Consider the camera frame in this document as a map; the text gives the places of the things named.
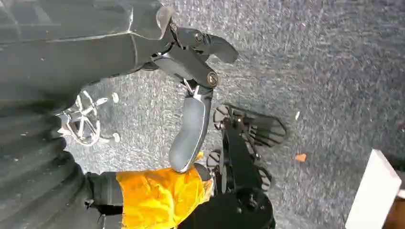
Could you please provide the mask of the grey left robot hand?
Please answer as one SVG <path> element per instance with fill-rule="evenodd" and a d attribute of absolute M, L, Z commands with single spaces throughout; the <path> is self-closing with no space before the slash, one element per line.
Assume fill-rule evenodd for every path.
<path fill-rule="evenodd" d="M 84 173 L 59 134 L 59 114 L 105 78 L 163 70 L 187 87 L 169 151 L 181 175 L 194 166 L 209 122 L 215 55 L 234 63 L 225 39 L 180 27 L 158 0 L 3 0 L 0 3 L 0 226 L 119 229 L 123 198 L 114 172 Z"/>

